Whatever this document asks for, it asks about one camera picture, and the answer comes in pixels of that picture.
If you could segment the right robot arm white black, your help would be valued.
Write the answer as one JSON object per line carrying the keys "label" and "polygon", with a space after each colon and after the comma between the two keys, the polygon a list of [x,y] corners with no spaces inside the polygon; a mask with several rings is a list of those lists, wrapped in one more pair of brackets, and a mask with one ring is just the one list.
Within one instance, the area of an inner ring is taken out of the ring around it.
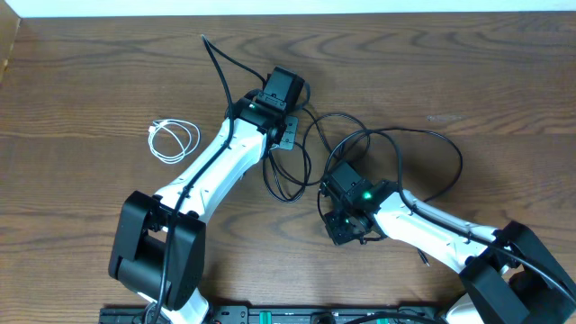
{"label": "right robot arm white black", "polygon": [[575,312],[575,282],[525,224],[480,225],[422,202],[397,182],[372,184],[347,162],[323,177],[333,211],[323,220],[337,245],[376,232],[418,248],[455,271],[465,289],[446,323],[564,323]]}

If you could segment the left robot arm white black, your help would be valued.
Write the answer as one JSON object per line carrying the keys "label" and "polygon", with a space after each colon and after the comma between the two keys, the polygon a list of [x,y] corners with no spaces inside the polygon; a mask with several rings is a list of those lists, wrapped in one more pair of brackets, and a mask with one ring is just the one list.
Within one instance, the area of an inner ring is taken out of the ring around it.
{"label": "left robot arm white black", "polygon": [[233,185],[285,136],[294,134],[304,80],[276,67],[263,89],[241,97],[218,135],[174,181],[153,195],[135,191],[121,207],[110,277],[146,299],[143,323],[203,323],[210,304],[198,290],[207,224]]}

